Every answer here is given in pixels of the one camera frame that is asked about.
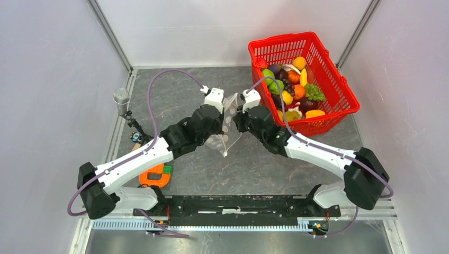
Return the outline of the clear dotted zip top bag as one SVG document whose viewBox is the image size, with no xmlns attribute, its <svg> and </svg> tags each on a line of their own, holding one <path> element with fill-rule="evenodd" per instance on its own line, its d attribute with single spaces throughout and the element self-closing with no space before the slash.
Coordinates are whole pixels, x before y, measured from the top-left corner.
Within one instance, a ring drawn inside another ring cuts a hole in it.
<svg viewBox="0 0 449 254">
<path fill-rule="evenodd" d="M 242 133 L 237 130 L 235 122 L 232 117 L 237 113 L 238 108 L 238 94 L 235 93 L 229 97 L 224 98 L 224 119 L 222 124 L 223 134 L 211 135 L 205 144 L 226 157 L 236 142 L 241 138 Z"/>
</svg>

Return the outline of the yellow orange lemon fruit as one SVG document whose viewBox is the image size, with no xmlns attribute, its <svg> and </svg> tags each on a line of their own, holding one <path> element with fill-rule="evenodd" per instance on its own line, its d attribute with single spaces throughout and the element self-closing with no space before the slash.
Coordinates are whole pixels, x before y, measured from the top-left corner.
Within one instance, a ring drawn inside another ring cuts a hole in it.
<svg viewBox="0 0 449 254">
<path fill-rule="evenodd" d="M 302 70 L 305 68 L 307 61 L 304 57 L 302 56 L 298 56 L 294 59 L 294 61 L 292 62 L 292 64 L 295 66 L 296 69 L 298 70 Z"/>
</svg>

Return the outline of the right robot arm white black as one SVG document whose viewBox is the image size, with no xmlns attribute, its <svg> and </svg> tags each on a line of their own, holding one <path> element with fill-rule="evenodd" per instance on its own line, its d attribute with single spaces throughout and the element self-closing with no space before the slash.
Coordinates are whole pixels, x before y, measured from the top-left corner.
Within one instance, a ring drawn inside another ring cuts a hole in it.
<svg viewBox="0 0 449 254">
<path fill-rule="evenodd" d="M 325 169 L 341 180 L 319 185 L 310 192 L 306 210 L 321 215 L 334 205 L 354 205 L 364 210 L 375 208 L 380 198 L 392 196 L 388 173 L 374 152 L 362 147 L 359 151 L 335 148 L 289 131 L 274 122 L 265 106 L 246 111 L 239 107 L 233 116 L 239 132 L 249 132 L 271 153 L 303 160 Z"/>
</svg>

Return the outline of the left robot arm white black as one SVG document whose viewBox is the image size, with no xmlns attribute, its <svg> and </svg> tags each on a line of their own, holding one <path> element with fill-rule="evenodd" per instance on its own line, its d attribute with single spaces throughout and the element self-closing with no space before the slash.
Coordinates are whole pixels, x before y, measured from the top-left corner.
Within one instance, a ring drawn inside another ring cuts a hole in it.
<svg viewBox="0 0 449 254">
<path fill-rule="evenodd" d="M 77 192 L 92 220 L 112 211 L 137 205 L 152 215 L 166 210 L 166 201 L 153 189 L 124 188 L 123 185 L 146 170 L 191 153 L 206 140 L 222 132 L 223 107 L 204 104 L 192 116 L 172 124 L 149 143 L 114 161 L 94 166 L 82 164 L 78 171 Z"/>
</svg>

